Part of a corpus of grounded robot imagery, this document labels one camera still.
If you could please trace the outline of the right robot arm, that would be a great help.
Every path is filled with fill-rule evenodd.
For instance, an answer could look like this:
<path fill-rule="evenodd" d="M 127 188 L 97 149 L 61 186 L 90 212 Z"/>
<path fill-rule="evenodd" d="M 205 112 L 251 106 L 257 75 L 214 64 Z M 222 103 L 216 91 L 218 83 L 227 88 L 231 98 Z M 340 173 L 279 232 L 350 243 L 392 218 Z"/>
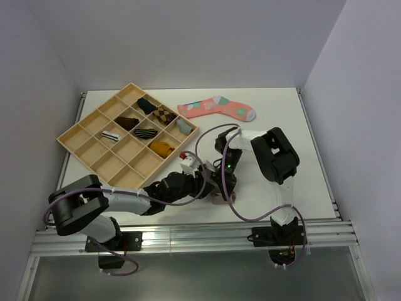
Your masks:
<path fill-rule="evenodd" d="M 271 241 L 283 245 L 293 240 L 299 221 L 293 209 L 293 186 L 300 160 L 284 132 L 279 127 L 268 131 L 233 127 L 218 135 L 215 150 L 222 155 L 221 165 L 216 170 L 216 184 L 227 203 L 234 195 L 234 171 L 242 153 L 253 152 L 261 174 L 274 188 Z"/>

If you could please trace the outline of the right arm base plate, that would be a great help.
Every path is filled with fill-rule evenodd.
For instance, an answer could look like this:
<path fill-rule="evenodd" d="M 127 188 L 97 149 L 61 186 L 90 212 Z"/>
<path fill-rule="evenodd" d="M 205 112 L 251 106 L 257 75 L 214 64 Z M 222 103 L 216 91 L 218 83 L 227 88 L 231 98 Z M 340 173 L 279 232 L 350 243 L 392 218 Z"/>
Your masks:
<path fill-rule="evenodd" d="M 282 227 L 263 226 L 251 228 L 251 234 L 247 240 L 254 247 L 264 246 L 302 246 L 305 234 L 301 226 L 285 231 Z"/>

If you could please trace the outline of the white sock with black stripes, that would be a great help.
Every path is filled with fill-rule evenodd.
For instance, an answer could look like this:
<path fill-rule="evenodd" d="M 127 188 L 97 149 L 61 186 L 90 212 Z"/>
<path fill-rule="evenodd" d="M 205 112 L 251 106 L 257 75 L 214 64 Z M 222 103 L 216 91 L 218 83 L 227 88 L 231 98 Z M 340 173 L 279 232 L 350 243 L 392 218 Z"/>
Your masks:
<path fill-rule="evenodd" d="M 122 138 L 121 135 L 109 132 L 107 130 L 102 131 L 101 136 L 112 142 L 119 142 Z"/>

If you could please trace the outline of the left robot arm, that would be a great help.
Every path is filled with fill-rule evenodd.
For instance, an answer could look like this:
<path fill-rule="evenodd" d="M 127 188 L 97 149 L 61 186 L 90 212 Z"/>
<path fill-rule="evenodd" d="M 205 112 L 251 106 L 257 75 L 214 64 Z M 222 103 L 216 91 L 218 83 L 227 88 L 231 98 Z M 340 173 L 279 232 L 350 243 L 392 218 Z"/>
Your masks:
<path fill-rule="evenodd" d="M 202 199 L 215 188 L 201 171 L 194 175 L 171 172 L 161 181 L 135 190 L 117 189 L 89 174 L 50 194 L 45 215 L 53 215 L 52 225 L 60 236 L 83 233 L 91 243 L 116 250 L 123 243 L 123 234 L 117 220 L 104 216 L 105 212 L 153 216 L 167 206 L 181 206 L 180 199 L 187 196 Z"/>

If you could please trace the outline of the taupe sock with red stripes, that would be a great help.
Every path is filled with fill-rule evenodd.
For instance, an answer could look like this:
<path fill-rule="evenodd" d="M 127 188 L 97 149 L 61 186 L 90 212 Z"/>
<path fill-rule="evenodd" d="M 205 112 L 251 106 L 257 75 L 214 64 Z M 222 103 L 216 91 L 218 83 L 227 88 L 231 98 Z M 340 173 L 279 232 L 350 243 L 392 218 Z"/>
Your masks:
<path fill-rule="evenodd" d="M 213 205 L 226 205 L 226 204 L 228 204 L 228 202 L 224 199 L 224 198 L 225 198 L 225 195 L 224 195 L 224 194 L 221 194 L 221 193 L 213 193 L 213 194 L 210 194 L 210 196 L 211 196 L 212 204 L 213 204 Z M 230 198 L 231 198 L 231 202 L 232 202 L 232 203 L 235 203 L 235 200 L 236 200 L 236 193 L 233 192 L 233 193 L 230 195 Z"/>

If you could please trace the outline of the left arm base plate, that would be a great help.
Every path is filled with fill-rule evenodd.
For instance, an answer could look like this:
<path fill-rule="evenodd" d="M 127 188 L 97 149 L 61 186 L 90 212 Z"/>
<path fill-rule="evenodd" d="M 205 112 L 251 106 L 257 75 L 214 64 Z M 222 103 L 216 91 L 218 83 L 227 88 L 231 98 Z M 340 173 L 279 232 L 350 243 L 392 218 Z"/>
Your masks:
<path fill-rule="evenodd" d="M 111 251 L 140 251 L 142 247 L 141 231 L 124 231 L 117 234 L 116 237 L 102 243 Z M 88 253 L 101 252 L 101 249 L 92 238 L 87 237 L 85 251 Z"/>

